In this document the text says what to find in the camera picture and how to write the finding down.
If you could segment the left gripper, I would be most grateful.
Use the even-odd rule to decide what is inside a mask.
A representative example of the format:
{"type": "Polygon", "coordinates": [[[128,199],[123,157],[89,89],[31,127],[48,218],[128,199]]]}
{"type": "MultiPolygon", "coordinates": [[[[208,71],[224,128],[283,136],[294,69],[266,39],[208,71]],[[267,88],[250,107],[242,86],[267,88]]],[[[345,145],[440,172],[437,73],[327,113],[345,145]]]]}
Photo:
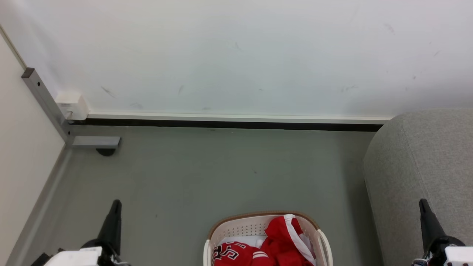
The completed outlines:
{"type": "Polygon", "coordinates": [[[98,239],[88,241],[79,250],[60,251],[51,256],[44,266],[121,266],[121,213],[122,203],[115,199],[102,224],[98,239]]]}

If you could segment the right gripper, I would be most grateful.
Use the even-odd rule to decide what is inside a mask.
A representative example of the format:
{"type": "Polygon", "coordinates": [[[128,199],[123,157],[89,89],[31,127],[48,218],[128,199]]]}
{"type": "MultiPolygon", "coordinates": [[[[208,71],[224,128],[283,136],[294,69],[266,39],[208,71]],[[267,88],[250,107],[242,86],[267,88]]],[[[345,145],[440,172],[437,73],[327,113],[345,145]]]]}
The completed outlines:
{"type": "Polygon", "coordinates": [[[413,266],[472,266],[473,247],[455,237],[447,237],[428,201],[419,201],[421,237],[424,256],[413,266]]]}

